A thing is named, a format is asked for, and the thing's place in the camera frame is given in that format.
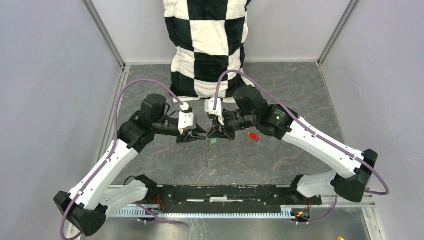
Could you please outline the large metal keyring plate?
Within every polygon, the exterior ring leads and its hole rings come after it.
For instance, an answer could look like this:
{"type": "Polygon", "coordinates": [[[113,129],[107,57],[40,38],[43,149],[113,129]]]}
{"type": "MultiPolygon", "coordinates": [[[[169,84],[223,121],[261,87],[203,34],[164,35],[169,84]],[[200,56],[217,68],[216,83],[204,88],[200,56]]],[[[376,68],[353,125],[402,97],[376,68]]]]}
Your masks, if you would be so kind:
{"type": "Polygon", "coordinates": [[[210,150],[210,142],[207,141],[206,152],[205,152],[205,169],[208,169],[209,167],[209,150],[210,150]]]}

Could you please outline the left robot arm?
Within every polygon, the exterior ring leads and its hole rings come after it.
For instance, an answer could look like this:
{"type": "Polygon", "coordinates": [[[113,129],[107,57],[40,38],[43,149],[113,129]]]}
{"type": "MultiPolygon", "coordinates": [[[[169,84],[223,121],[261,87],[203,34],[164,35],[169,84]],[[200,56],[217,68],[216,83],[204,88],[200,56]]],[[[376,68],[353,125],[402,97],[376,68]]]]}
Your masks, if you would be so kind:
{"type": "Polygon", "coordinates": [[[177,118],[168,115],[169,109],[166,98],[160,94],[150,94],[142,101],[140,110],[120,126],[117,138],[87,176],[70,191],[59,191],[54,196],[53,201],[64,221],[90,237],[120,209],[134,202],[151,204],[156,200],[157,184],[145,175],[114,192],[107,194],[106,191],[156,135],[174,136],[178,144],[206,139],[206,131],[197,124],[187,103],[181,107],[177,118]]]}

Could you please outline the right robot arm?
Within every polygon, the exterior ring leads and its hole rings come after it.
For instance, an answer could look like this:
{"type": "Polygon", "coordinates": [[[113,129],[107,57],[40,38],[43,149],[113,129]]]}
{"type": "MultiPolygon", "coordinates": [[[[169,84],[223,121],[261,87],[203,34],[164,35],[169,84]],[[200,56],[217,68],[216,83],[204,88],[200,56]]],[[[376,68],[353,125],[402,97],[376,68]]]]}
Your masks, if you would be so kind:
{"type": "Polygon", "coordinates": [[[279,104],[268,104],[252,86],[234,93],[238,109],[223,108],[220,98],[205,100],[205,111],[212,119],[208,138],[233,141],[236,132],[255,127],[260,133],[292,144],[321,160],[331,171],[316,175],[298,175],[289,189],[289,199],[302,204],[318,195],[334,195],[353,202],[362,201],[378,154],[351,148],[309,124],[295,111],[279,104]]]}

